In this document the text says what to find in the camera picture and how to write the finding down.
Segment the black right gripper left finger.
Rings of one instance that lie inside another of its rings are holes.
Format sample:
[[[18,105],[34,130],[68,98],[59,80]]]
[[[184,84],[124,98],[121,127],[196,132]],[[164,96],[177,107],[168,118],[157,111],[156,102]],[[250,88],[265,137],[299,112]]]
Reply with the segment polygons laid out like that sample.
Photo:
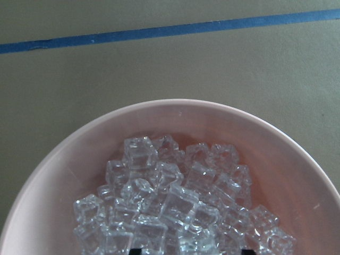
[[[142,255],[141,248],[132,248],[130,249],[130,255]]]

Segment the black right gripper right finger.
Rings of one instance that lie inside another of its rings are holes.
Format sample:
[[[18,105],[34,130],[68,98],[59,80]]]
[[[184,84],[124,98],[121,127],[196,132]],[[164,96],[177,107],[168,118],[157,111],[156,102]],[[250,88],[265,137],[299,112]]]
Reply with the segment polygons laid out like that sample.
[[[252,250],[252,249],[242,249],[241,255],[254,255],[254,250]]]

